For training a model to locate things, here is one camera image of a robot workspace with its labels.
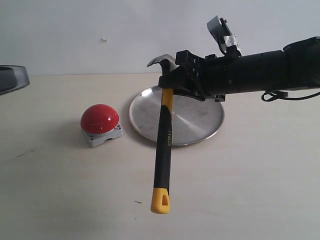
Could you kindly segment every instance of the black and yellow handle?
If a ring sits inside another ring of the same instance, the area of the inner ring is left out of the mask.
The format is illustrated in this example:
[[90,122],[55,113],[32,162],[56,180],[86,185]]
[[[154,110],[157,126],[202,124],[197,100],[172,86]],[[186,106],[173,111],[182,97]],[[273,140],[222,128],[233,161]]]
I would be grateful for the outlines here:
[[172,108],[174,90],[162,89],[162,101],[156,142],[154,183],[151,211],[156,214],[170,212],[169,184],[172,146]]

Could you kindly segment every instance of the red button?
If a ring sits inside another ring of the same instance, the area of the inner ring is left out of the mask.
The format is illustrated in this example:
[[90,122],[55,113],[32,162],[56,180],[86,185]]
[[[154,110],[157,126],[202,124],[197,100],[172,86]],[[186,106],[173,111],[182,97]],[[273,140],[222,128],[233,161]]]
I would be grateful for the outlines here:
[[90,134],[105,134],[119,123],[119,115],[112,107],[97,104],[89,107],[81,117],[81,128]]

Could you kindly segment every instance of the round metal tray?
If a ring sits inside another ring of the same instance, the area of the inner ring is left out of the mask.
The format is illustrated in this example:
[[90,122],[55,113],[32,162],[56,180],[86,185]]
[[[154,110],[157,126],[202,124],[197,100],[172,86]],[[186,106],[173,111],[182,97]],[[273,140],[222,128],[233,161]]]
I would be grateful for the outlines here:
[[[134,98],[129,118],[142,136],[157,141],[162,89],[153,86]],[[175,95],[172,109],[172,145],[186,146],[212,137],[222,125],[225,113],[214,99],[198,101]]]

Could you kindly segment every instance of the yellow handle end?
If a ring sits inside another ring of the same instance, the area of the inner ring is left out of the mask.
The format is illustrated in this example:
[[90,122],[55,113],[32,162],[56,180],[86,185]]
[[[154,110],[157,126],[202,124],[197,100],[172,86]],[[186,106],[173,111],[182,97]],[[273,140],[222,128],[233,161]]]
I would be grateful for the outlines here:
[[170,213],[170,198],[166,188],[155,187],[153,189],[151,212],[155,214]]

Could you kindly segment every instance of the white table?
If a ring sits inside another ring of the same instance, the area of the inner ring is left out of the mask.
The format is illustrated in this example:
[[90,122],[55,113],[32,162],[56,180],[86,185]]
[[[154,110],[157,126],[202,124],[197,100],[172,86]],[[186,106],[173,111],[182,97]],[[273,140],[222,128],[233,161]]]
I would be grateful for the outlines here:
[[[0,96],[0,239],[319,239],[320,98],[227,96],[214,137],[172,150],[171,213],[150,212],[155,145],[128,108],[158,77],[34,76]],[[94,104],[119,112],[124,136],[89,148]]]

